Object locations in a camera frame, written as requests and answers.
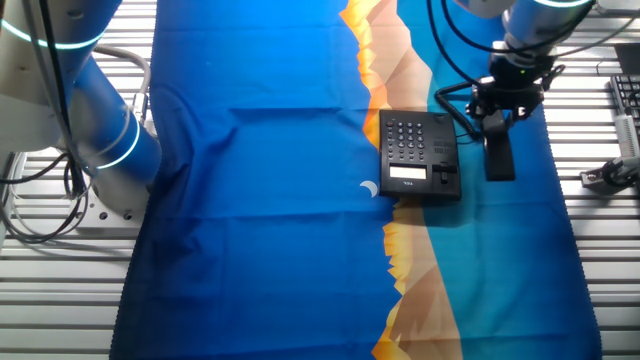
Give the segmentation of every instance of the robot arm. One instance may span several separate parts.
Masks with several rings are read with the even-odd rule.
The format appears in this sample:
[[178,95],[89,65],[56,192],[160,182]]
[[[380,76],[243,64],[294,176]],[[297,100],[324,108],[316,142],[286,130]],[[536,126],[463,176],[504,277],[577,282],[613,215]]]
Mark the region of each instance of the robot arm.
[[[428,3],[430,17],[433,18],[431,0]],[[549,89],[553,79],[564,70],[563,66],[553,66],[554,46],[566,39],[586,17],[593,5],[592,1],[469,0],[462,3],[463,7],[480,17],[502,12],[506,34],[502,41],[494,42],[493,48],[476,44],[461,34],[448,14],[446,0],[442,0],[442,5],[445,18],[456,35],[467,44],[491,52],[491,76],[476,81],[461,74],[465,75],[463,77],[467,82],[439,90],[436,92],[436,100],[461,123],[472,138],[484,137],[487,180],[514,180],[515,168],[508,130],[517,121],[531,116],[544,100],[544,92]],[[436,43],[439,43],[435,31],[434,36]],[[455,69],[455,64],[450,59],[448,61]],[[467,106],[467,115],[476,120],[481,132],[476,131],[467,118],[446,99],[449,93],[468,87],[472,88],[472,98]]]
[[[34,22],[35,29],[27,21],[29,17],[41,19],[38,2],[6,2],[0,30],[0,152],[69,147],[91,169],[100,200],[112,210],[130,212],[146,206],[147,186],[159,166],[160,147],[136,119],[144,114],[145,106],[140,104],[146,94],[136,96],[133,114],[91,57],[120,2],[49,1],[69,105],[69,134],[56,121],[57,105],[43,86],[43,80],[52,82],[47,78],[51,71],[42,71],[34,51],[34,47],[44,53],[47,49],[42,21]],[[37,46],[31,40],[32,30]]]

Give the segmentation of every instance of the blue fabric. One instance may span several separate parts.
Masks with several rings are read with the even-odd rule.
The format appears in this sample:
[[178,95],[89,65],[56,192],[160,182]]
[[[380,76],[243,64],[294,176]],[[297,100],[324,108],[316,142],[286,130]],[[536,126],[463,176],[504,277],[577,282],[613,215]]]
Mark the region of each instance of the blue fabric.
[[[158,1],[151,101],[163,159],[111,358],[373,358],[400,299],[382,230],[394,201],[359,186],[377,182],[379,165],[361,129],[369,92],[346,5]],[[425,11],[400,1],[433,90],[458,79]],[[446,42],[457,59],[468,51]],[[477,75],[486,55],[473,56],[463,65]],[[485,182],[481,149],[463,146],[463,201],[424,208],[464,358],[596,359],[541,112],[512,137],[516,182]]]

